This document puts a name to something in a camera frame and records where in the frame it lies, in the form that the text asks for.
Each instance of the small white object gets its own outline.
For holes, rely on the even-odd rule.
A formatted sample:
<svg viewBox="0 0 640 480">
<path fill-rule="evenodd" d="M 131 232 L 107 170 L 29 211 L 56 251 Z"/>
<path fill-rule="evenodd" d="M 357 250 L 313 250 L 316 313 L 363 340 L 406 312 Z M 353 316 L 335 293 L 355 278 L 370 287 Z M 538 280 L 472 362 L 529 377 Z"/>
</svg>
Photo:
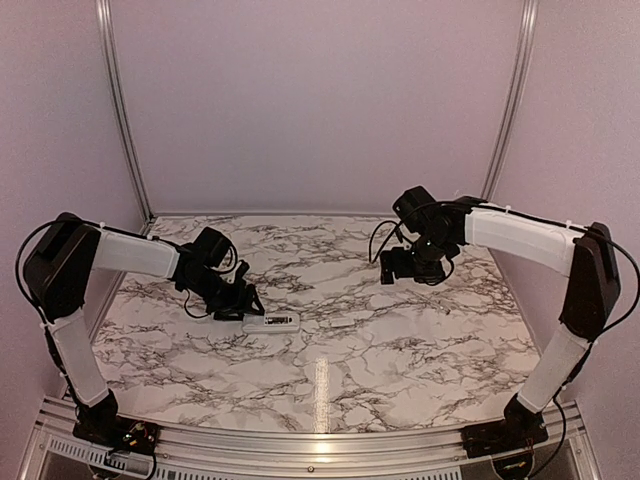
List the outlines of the small white object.
<svg viewBox="0 0 640 480">
<path fill-rule="evenodd" d="M 316 385 L 313 402 L 314 433 L 329 433 L 329 360 L 316 358 Z"/>
<path fill-rule="evenodd" d="M 329 325 L 332 328 L 350 327 L 355 324 L 356 321 L 353 318 L 332 318 L 329 320 Z"/>
<path fill-rule="evenodd" d="M 244 333 L 294 333 L 298 330 L 300 330 L 300 315 L 292 312 L 245 315 L 242 320 Z"/>
</svg>

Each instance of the robotic arm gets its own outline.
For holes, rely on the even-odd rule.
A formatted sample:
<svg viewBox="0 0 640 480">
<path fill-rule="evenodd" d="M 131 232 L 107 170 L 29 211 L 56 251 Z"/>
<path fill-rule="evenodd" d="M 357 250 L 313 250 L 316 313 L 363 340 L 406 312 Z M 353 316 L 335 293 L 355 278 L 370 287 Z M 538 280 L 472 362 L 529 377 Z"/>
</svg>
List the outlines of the robotic arm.
<svg viewBox="0 0 640 480">
<path fill-rule="evenodd" d="M 200 295 L 218 320 L 264 315 L 255 286 L 243 279 L 249 269 L 220 232 L 205 228 L 193 243 L 175 245 L 114 231 L 64 213 L 52 222 L 26 259 L 23 276 L 35 306 L 44 314 L 51 356 L 78 406 L 74 435 L 117 450 L 152 454 L 158 426 L 117 415 L 118 404 L 91 350 L 84 323 L 84 295 L 92 269 L 118 270 L 170 279 L 176 289 Z M 233 283 L 214 270 L 231 249 Z"/>
<path fill-rule="evenodd" d="M 575 229 L 570 223 L 558 226 L 472 197 L 437 202 L 422 187 L 407 190 L 393 209 L 420 237 L 410 250 L 382 252 L 383 284 L 403 277 L 437 284 L 445 278 L 441 259 L 451 260 L 459 246 L 467 244 L 517 255 L 569 278 L 560 325 L 522 389 L 507 404 L 504 420 L 462 432 L 470 458 L 546 441 L 542 410 L 579 373 L 620 295 L 616 259 L 607 242 L 609 229 L 599 223 Z"/>
</svg>

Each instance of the white marble tabletop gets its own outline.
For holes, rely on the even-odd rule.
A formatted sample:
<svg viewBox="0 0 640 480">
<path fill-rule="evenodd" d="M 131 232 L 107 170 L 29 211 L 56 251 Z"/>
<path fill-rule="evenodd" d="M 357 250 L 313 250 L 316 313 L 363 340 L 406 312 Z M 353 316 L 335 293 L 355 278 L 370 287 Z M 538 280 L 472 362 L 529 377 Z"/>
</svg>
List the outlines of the white marble tabletop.
<svg viewBox="0 0 640 480">
<path fill-rule="evenodd" d="M 538 361 L 486 250 L 464 248 L 444 284 L 380 285 L 367 262 L 378 218 L 163 217 L 175 242 L 211 226 L 251 265 L 267 311 L 295 334 L 194 320 L 171 282 L 130 274 L 94 344 L 120 411 L 229 429 L 371 432 L 499 416 Z M 202 304 L 192 299 L 191 308 Z"/>
</svg>

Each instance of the pink wall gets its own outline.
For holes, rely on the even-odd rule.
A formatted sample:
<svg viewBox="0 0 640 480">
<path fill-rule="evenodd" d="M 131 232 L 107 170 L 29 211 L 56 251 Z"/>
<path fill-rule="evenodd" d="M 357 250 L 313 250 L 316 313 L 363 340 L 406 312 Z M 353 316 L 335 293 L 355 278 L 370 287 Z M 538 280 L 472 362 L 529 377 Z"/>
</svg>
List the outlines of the pink wall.
<svg viewBox="0 0 640 480">
<path fill-rule="evenodd" d="M 640 259 L 640 9 L 635 0 L 540 2 L 523 104 L 495 201 L 607 223 Z M 557 325 L 565 282 L 498 257 L 538 345 Z M 622 309 L 635 293 L 622 257 Z M 576 382 L 605 480 L 638 477 L 640 313 L 601 339 Z"/>
<path fill-rule="evenodd" d="M 522 2 L 113 3 L 156 211 L 389 212 L 416 179 L 480 193 Z"/>
<path fill-rule="evenodd" d="M 108 94 L 95 3 L 0 6 L 0 476 L 15 478 L 42 397 L 60 379 L 13 280 L 22 239 L 63 210 L 138 229 Z M 111 275 L 88 295 L 95 315 Z"/>
</svg>

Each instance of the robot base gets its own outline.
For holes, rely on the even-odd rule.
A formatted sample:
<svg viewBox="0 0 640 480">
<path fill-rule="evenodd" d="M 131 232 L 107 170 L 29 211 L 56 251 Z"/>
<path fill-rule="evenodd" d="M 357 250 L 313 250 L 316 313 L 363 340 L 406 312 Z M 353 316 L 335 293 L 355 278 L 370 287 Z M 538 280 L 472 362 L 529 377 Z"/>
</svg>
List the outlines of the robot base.
<svg viewBox="0 0 640 480">
<path fill-rule="evenodd" d="M 536 443 L 549 440 L 549 433 L 539 413 L 536 414 L 536 421 L 526 430 L 508 428 L 505 420 L 498 420 L 469 425 L 461 433 L 463 447 L 469 458 L 532 448 Z"/>
<path fill-rule="evenodd" d="M 151 422 L 133 418 L 116 417 L 116 426 L 112 429 L 112 436 L 105 438 L 83 424 L 76 422 L 73 436 L 98 445 L 111 447 L 115 451 L 153 455 L 158 442 L 160 427 Z"/>
</svg>

